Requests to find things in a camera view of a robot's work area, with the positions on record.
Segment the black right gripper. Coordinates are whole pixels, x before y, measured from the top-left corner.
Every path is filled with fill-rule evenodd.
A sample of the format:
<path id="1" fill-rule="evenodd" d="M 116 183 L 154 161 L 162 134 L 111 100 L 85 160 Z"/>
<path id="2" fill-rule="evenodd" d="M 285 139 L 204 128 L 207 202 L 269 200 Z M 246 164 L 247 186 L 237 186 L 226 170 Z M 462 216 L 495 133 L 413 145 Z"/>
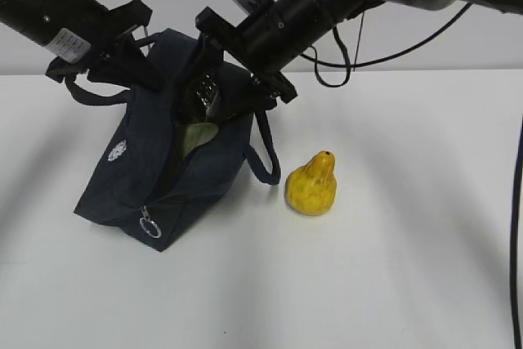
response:
<path id="1" fill-rule="evenodd" d="M 281 73 L 297 57 L 297 50 L 288 42 L 288 30 L 274 0 L 261 0 L 236 26 L 205 7 L 196 16 L 195 25 L 206 36 L 199 36 L 184 67 L 179 80 L 181 92 L 193 86 L 210 87 L 216 92 L 217 71 L 224 63 L 225 50 L 284 103 L 297 97 L 295 87 Z M 220 120 L 277 106 L 275 98 L 251 84 L 249 74 L 223 74 L 220 83 Z"/>

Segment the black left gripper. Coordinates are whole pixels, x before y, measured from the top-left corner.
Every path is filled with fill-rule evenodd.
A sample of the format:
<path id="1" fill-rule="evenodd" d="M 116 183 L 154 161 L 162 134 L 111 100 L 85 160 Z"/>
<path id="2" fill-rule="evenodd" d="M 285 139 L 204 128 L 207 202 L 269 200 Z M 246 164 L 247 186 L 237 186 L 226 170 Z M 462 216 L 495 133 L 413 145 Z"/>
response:
<path id="1" fill-rule="evenodd" d="M 152 10 L 141 0 L 109 10 L 91 0 L 65 19 L 45 48 L 56 56 L 46 76 L 63 79 L 87 71 L 93 83 L 130 87 L 136 80 L 142 87 L 159 92 L 163 76 L 142 52 L 159 36 L 135 39 L 132 33 L 146 27 Z"/>

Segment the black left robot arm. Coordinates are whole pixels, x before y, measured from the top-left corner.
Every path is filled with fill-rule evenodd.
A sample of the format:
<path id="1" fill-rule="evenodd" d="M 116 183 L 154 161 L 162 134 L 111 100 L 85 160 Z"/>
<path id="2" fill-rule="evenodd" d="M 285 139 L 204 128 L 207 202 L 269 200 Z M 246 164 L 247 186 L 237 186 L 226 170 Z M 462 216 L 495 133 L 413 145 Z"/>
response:
<path id="1" fill-rule="evenodd" d="M 151 9 L 141 0 L 108 8 L 98 0 L 1 0 L 1 22 L 54 55 L 46 75 L 58 83 L 91 82 L 158 91 L 163 78 L 134 32 Z"/>

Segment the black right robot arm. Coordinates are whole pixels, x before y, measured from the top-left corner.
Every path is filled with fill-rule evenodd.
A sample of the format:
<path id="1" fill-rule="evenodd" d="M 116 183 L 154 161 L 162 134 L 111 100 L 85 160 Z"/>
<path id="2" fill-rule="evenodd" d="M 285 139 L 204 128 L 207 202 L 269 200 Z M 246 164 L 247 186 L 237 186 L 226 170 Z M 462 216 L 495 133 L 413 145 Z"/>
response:
<path id="1" fill-rule="evenodd" d="M 311 48 L 327 33 L 335 32 L 344 20 L 386 2 L 429 11 L 439 11 L 462 1 L 502 13 L 519 14 L 522 0 L 233 0 L 245 18 L 233 25 L 213 9 L 196 17 L 202 52 L 230 54 L 248 72 L 238 91 L 212 96 L 210 119 L 230 117 L 274 106 L 275 100 L 293 100 L 295 87 L 282 69 Z"/>

